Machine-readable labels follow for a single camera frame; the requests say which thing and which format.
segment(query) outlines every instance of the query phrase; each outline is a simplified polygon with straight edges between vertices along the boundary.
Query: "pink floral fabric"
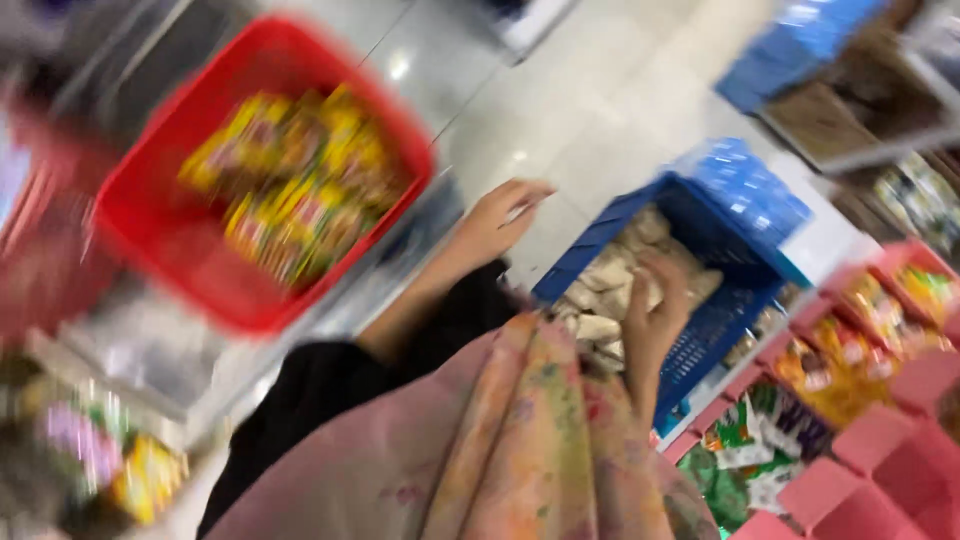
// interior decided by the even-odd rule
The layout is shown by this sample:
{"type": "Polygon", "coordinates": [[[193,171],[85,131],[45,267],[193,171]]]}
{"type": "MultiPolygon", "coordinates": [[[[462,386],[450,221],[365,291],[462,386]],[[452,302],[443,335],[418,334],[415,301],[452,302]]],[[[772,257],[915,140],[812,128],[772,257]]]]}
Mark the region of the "pink floral fabric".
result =
{"type": "Polygon", "coordinates": [[[666,523],[665,487],[668,507],[690,510],[678,538],[718,538],[619,378],[585,375],[574,351],[562,327],[518,315],[314,431],[209,537],[673,538],[650,527],[666,523]]]}

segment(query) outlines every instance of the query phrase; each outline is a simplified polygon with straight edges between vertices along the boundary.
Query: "white tile floor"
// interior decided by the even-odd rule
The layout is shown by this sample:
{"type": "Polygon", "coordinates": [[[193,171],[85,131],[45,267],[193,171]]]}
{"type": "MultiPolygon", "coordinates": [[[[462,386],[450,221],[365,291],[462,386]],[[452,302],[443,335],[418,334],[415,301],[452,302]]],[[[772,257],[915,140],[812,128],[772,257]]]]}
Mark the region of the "white tile floor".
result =
{"type": "MultiPolygon", "coordinates": [[[[262,1],[325,22],[366,56],[436,138],[468,204],[516,175],[557,185],[511,252],[511,277],[527,285],[612,196],[703,138],[743,136],[762,158],[776,150],[710,85],[778,0],[582,0],[514,67],[468,24],[457,3],[469,0],[262,1]]],[[[223,462],[143,533],[192,538],[223,462]]]]}

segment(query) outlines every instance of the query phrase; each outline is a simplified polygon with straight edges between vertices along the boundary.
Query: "red basket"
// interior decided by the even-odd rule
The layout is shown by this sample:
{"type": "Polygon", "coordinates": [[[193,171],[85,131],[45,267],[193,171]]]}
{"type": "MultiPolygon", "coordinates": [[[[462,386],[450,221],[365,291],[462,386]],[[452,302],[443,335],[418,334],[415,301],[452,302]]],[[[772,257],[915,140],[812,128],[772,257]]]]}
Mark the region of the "red basket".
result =
{"type": "Polygon", "coordinates": [[[255,20],[200,75],[177,91],[104,184],[96,224],[124,258],[243,333],[282,330],[316,303],[420,196],[433,175],[418,122],[375,77],[328,37],[282,18],[255,20]],[[180,165],[245,98],[266,91],[299,97],[346,83],[396,149],[411,178],[399,202],[329,272],[294,293],[241,258],[224,240],[221,216],[178,179],[180,165]]]}

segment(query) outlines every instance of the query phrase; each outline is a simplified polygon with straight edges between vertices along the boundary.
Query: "blue crate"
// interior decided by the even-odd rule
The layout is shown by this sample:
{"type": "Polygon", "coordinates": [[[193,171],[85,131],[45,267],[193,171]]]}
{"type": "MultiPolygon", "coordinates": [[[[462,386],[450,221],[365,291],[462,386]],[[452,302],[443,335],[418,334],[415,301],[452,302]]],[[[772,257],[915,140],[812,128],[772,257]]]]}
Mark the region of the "blue crate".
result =
{"type": "Polygon", "coordinates": [[[656,203],[670,232],[707,268],[724,273],[723,284],[691,316],[660,370],[654,425],[659,425],[736,344],[784,279],[762,257],[761,248],[737,232],[735,224],[701,191],[675,172],[613,199],[556,264],[533,294],[553,304],[647,203],[656,203]]]}

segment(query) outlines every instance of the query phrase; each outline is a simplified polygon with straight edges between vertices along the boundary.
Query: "human hand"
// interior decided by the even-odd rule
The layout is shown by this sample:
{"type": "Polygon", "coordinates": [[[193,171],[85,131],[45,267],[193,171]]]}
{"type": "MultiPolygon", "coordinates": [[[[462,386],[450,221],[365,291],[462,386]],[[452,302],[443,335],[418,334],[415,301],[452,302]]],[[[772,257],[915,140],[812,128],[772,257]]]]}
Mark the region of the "human hand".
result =
{"type": "Polygon", "coordinates": [[[663,359],[690,319],[691,303],[686,294],[686,274],[675,262],[650,255],[639,263],[622,323],[623,344],[628,370],[654,374],[660,371],[663,359]],[[663,300],[647,312],[651,277],[662,289],[663,300]]]}
{"type": "Polygon", "coordinates": [[[460,223],[444,256],[463,274],[500,257],[527,232],[537,206],[555,191],[543,181],[514,178],[501,184],[484,195],[460,223]],[[520,214],[507,223],[517,211],[520,214]]]}

